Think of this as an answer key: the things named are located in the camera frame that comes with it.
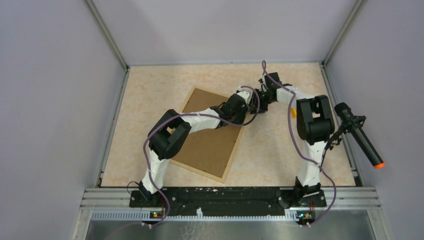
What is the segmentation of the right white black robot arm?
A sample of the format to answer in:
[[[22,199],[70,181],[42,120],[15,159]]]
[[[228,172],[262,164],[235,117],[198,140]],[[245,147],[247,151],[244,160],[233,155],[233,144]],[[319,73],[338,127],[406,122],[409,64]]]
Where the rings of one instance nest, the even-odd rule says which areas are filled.
[[[261,112],[266,112],[274,102],[288,105],[288,120],[295,118],[296,131],[302,148],[295,149],[303,163],[295,178],[292,200],[299,206],[307,206],[322,200],[320,174],[325,147],[335,123],[326,95],[311,95],[289,83],[283,84],[277,72],[264,73],[260,80],[259,101]]]

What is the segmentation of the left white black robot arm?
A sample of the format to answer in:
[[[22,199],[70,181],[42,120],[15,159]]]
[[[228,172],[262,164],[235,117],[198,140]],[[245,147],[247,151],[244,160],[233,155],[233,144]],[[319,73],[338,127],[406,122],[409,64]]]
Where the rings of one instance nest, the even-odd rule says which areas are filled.
[[[147,170],[139,183],[141,200],[149,207],[160,202],[159,190],[169,161],[183,147],[189,134],[233,125],[242,127],[249,110],[250,92],[239,90],[218,106],[205,110],[178,113],[170,109],[148,133],[143,144]]]

